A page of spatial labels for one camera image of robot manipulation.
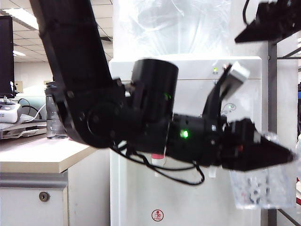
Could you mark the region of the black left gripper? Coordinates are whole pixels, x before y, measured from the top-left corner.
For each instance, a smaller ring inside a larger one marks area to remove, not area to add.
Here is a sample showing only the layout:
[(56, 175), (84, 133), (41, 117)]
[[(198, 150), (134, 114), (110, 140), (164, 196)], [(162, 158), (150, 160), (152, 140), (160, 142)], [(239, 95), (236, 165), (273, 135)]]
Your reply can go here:
[(260, 138), (250, 119), (226, 124), (222, 132), (208, 139), (203, 151), (202, 166), (222, 166), (235, 171), (257, 170), (295, 160), (290, 149)]

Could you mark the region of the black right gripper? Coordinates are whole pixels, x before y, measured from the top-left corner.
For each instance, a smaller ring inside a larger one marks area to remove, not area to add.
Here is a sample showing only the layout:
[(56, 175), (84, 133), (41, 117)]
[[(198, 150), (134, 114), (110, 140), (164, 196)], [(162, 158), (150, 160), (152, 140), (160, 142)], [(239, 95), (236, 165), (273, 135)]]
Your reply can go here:
[(236, 43), (275, 40), (282, 35), (301, 30), (299, 0), (262, 1), (258, 5), (255, 23), (248, 25), (236, 38)]

